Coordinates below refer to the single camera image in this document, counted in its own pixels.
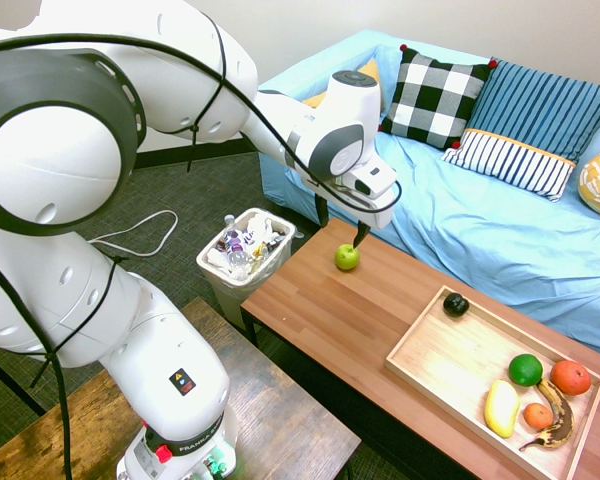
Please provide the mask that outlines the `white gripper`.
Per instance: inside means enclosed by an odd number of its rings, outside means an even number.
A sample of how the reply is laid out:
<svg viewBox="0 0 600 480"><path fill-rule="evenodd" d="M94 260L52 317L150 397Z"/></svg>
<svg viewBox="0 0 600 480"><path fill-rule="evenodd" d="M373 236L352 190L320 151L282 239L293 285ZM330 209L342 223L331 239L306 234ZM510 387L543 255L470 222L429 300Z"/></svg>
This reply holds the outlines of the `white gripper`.
<svg viewBox="0 0 600 480"><path fill-rule="evenodd" d="M390 222L396 202L396 181L396 171L377 153L372 153L365 163L358 163L333 180L308 179L307 187L315 193L314 204L321 227L329 223L328 202L359 220L352 242L357 249L371 228L382 229Z"/></svg>

